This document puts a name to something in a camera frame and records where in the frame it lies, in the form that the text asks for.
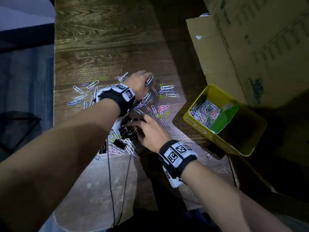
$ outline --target person's left hand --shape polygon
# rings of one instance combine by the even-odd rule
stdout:
[[[151,76],[151,72],[145,72],[145,70],[142,70],[133,73],[123,83],[133,89],[135,100],[141,100],[149,91],[149,88],[145,86],[145,83]]]

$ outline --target black cord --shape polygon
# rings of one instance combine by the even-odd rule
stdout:
[[[121,209],[121,213],[120,213],[119,220],[118,220],[117,223],[115,223],[115,222],[116,222],[116,219],[115,219],[114,198],[113,198],[113,193],[112,193],[111,168],[110,168],[110,163],[109,163],[109,154],[108,154],[108,152],[107,152],[108,173],[109,173],[109,189],[110,189],[111,196],[112,196],[114,227],[117,226],[117,225],[119,224],[120,219],[121,219],[121,217],[122,217],[122,213],[123,213],[123,207],[124,207],[124,204],[125,204],[126,186],[127,186],[128,175],[129,175],[129,168],[130,168],[131,156],[132,156],[132,155],[130,155],[130,158],[129,158],[128,170],[127,170],[126,181],[125,181],[125,189],[124,189],[124,192],[123,192],[122,209]]]

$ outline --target wood grain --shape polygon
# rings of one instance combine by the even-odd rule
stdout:
[[[172,138],[198,153],[199,160],[233,184],[229,160],[206,157],[209,142],[182,120],[182,115],[206,87],[185,20],[206,11],[203,0],[56,0],[54,124],[79,112],[81,105],[67,106],[78,95],[74,85],[92,82],[98,87],[115,84],[125,72],[151,71],[155,82],[174,85],[179,98],[160,99],[170,103],[164,119]],[[166,184],[162,167],[152,154],[132,158],[121,222],[133,215],[133,207],[158,210],[151,180]],[[129,156],[112,156],[111,179],[116,218],[122,209]],[[200,207],[186,185],[172,190],[187,209]],[[58,224],[66,230],[92,231],[113,224],[107,157],[93,160],[55,211]]]

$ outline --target wristband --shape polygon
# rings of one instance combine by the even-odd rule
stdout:
[[[197,155],[187,145],[176,140],[170,140],[161,147],[159,158],[170,177],[180,179],[185,167],[191,161],[197,160]]]
[[[126,115],[128,109],[131,109],[135,99],[135,93],[128,86],[124,84],[118,84],[103,88],[98,91],[96,94],[96,102],[99,102],[104,98],[110,98],[118,104],[120,108],[119,117],[121,117]]]

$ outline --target yellow plastic box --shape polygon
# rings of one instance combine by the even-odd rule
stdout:
[[[232,104],[234,108],[237,107],[237,112],[228,118],[221,112],[216,121],[221,116],[220,120],[225,119],[226,125],[215,132],[206,128],[189,113],[192,106],[200,100],[208,100],[220,109]],[[267,127],[267,122],[262,117],[213,84],[204,89],[183,115],[183,120],[226,153],[240,156],[251,155]]]

